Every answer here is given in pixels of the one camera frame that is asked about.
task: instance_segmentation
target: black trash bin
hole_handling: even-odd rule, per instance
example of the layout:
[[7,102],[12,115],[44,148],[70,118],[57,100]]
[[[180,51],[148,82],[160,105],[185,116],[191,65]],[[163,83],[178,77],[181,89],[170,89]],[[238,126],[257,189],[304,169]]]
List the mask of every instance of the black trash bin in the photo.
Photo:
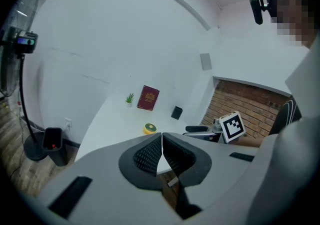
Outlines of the black trash bin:
[[61,128],[45,129],[42,148],[57,166],[63,167],[68,164],[67,151],[63,142],[63,131]]

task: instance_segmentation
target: red book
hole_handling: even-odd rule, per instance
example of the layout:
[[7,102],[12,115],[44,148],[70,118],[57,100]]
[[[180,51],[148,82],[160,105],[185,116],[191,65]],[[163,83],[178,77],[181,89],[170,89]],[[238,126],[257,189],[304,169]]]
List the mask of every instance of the red book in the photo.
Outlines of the red book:
[[160,91],[157,89],[144,85],[136,107],[147,111],[153,111],[159,92]]

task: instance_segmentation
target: fan stand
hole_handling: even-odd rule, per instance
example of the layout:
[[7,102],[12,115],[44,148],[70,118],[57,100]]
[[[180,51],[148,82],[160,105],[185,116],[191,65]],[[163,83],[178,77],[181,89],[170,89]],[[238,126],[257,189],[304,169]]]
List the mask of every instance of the fan stand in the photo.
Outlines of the fan stand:
[[25,106],[25,98],[24,98],[24,88],[23,88],[24,61],[25,61],[25,56],[21,55],[21,57],[20,57],[19,85],[20,85],[20,96],[21,96],[22,109],[23,109],[26,125],[29,129],[29,132],[30,132],[30,136],[28,136],[26,138],[26,140],[24,141],[23,149],[24,149],[25,156],[28,159],[30,159],[32,161],[40,161],[47,156],[47,153],[42,148],[45,133],[44,132],[34,133],[32,131],[32,128],[30,126],[30,122],[29,122],[29,119],[27,116],[27,111],[26,111],[26,106]]

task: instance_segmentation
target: standing fan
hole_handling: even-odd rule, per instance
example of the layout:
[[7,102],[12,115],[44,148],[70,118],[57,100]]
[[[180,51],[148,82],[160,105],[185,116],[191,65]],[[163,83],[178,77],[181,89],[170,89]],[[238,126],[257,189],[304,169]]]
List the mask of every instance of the standing fan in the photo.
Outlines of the standing fan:
[[33,161],[47,156],[42,149],[44,133],[33,133],[30,126],[23,91],[25,54],[33,53],[38,39],[37,34],[29,32],[37,6],[38,0],[17,0],[0,31],[0,92],[10,97],[19,81],[22,109],[30,132],[23,149],[26,157]]

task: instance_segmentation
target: cable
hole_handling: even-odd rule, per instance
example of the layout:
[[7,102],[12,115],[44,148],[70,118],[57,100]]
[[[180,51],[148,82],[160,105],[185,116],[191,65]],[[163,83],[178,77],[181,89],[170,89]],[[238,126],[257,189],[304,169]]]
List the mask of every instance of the cable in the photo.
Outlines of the cable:
[[[20,119],[21,119],[22,122],[24,122],[25,124],[27,124],[27,122],[24,121],[24,120],[22,119],[22,117],[20,117]],[[40,133],[44,133],[44,131],[42,131],[42,130],[40,130],[40,129],[37,129],[37,128],[34,128],[32,125],[30,125],[30,126],[31,126],[32,129],[37,130],[37,131],[39,131]]]
[[33,129],[36,129],[36,130],[38,130],[38,131],[40,131],[38,128],[37,128],[37,125],[35,124],[35,123],[33,123],[34,124],[34,127],[33,126],[31,126]]
[[66,123],[66,127],[62,130],[62,132],[66,131],[67,129],[70,129],[70,124]]
[[11,97],[11,95],[12,95],[12,93],[11,94],[9,94],[9,95],[7,95],[7,94],[5,94],[1,89],[0,89],[0,93],[4,96],[4,97]]
[[20,114],[21,114],[21,107],[19,107],[19,124],[20,124],[20,127],[21,127],[21,131],[22,131],[22,134],[21,134],[21,143],[22,143],[22,152],[20,154],[20,158],[19,158],[19,166],[11,173],[11,175],[9,176],[9,180],[11,180],[12,176],[15,174],[16,171],[18,171],[21,166],[22,166],[22,155],[23,153],[25,152],[25,146],[24,146],[24,128],[21,124],[21,117],[20,117]]

